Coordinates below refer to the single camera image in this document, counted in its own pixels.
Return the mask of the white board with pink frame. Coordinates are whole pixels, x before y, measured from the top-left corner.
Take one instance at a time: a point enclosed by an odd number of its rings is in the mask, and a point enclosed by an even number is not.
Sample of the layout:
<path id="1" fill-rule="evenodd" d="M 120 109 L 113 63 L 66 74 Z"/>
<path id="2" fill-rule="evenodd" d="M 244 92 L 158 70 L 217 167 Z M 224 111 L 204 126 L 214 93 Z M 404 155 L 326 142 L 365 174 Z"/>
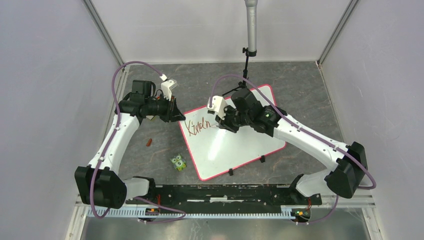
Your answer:
<path id="1" fill-rule="evenodd" d="M 235 170 L 286 147 L 285 141 L 258 133 L 249 126 L 241 127 L 237 133 L 211 127 L 218 123 L 206 106 L 189 110 L 184 115 L 186 120 L 178 124 L 194 169 L 202 181 L 226 174 L 229 169 Z"/>

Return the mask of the brown marker cap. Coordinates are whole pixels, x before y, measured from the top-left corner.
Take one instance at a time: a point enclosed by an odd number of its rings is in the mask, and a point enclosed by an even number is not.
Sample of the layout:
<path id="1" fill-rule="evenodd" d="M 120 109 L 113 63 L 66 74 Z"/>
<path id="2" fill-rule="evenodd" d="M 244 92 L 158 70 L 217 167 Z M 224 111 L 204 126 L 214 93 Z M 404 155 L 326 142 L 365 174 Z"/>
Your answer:
<path id="1" fill-rule="evenodd" d="M 147 146 L 147 147 L 149 147 L 149 146 L 152 144 L 152 141 L 153 141 L 153 139 L 152 139 L 152 138 L 150 138 L 150 139 L 148 140 L 148 142 L 146 143 L 146 146 Z"/>

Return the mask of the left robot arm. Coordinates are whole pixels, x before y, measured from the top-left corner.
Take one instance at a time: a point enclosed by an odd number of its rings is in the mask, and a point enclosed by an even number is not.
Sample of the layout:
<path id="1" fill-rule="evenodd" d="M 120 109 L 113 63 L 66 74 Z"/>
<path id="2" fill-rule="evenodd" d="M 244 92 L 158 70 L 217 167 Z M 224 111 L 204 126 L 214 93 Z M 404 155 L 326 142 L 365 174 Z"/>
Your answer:
<path id="1" fill-rule="evenodd" d="M 147 117 L 158 117 L 165 123 L 184 121 L 172 90 L 178 83 L 167 79 L 160 85 L 159 96 L 151 81 L 134 80 L 131 92 L 118 103 L 105 140 L 87 166 L 79 166 L 74 177 L 81 201 L 86 205 L 119 209 L 125 201 L 139 197 L 145 204 L 157 198 L 154 180 L 132 177 L 122 180 L 118 174 L 128 144 Z"/>

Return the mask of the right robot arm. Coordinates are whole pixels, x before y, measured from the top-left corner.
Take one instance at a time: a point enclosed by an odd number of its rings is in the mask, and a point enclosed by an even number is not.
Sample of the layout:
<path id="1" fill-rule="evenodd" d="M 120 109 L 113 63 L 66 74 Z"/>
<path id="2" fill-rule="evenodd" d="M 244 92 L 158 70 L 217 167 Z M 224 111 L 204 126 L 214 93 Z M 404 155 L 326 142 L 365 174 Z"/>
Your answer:
<path id="1" fill-rule="evenodd" d="M 294 119 L 269 99 L 263 105 L 248 88 L 231 96 L 232 105 L 222 96 L 211 96 L 207 111 L 215 114 L 220 129 L 236 133 L 249 126 L 260 134 L 287 142 L 316 160 L 326 169 L 301 174 L 291 184 L 289 199 L 302 204 L 315 194 L 333 193 L 351 199 L 361 188 L 361 181 L 368 172 L 365 148 L 358 142 L 346 144 L 333 140 Z"/>

